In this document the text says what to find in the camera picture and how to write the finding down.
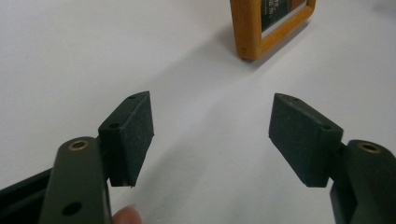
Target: wooden picture frame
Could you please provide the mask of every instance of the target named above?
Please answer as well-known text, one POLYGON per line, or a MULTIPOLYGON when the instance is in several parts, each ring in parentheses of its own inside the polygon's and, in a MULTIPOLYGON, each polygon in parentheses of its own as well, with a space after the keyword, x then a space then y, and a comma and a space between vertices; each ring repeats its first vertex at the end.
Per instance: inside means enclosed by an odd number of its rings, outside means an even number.
POLYGON ((269 49, 283 40, 298 26, 304 23, 314 12, 316 0, 303 0, 304 5, 284 16, 285 21, 275 22, 273 30, 263 35, 262 29, 262 2, 280 1, 289 4, 292 0, 230 0, 233 16, 233 34, 235 37, 236 52, 239 57, 257 60, 269 49))

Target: white table surface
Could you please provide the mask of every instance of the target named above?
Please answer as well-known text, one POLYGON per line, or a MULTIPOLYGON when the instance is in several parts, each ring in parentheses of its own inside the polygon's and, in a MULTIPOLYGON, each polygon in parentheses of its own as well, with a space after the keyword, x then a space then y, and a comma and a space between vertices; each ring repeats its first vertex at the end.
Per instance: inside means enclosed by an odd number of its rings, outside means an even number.
POLYGON ((317 1, 256 62, 235 53, 229 0, 0 1, 0 189, 50 168, 150 91, 155 136, 133 189, 145 224, 334 223, 268 138, 275 92, 396 154, 396 2, 317 1))

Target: wooden frame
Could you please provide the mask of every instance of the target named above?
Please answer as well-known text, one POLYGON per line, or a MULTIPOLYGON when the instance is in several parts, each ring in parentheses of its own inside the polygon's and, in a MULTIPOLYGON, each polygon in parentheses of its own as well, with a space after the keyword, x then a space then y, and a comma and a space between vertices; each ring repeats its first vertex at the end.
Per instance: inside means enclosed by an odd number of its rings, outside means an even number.
POLYGON ((312 15, 316 0, 306 0, 306 6, 264 37, 262 0, 231 0, 230 3, 236 52, 241 58, 257 60, 312 15))

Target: finger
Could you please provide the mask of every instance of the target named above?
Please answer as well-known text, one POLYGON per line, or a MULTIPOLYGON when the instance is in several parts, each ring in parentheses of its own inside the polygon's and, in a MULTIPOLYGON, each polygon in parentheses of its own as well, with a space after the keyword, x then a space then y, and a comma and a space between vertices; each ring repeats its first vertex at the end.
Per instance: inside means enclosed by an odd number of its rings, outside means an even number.
POLYGON ((113 216, 114 224, 142 224, 139 213, 134 205, 126 206, 113 216))

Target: white tabletop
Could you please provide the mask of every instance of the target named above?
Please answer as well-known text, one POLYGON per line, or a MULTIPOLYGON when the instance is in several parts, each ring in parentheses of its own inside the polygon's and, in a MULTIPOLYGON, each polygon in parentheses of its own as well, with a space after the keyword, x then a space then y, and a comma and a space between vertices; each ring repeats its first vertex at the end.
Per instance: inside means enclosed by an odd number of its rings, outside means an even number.
POLYGON ((0 189, 96 136, 128 95, 150 91, 155 136, 133 189, 145 224, 334 223, 268 138, 275 92, 299 97, 396 154, 396 2, 317 1, 257 62, 235 53, 229 0, 0 2, 0 189))

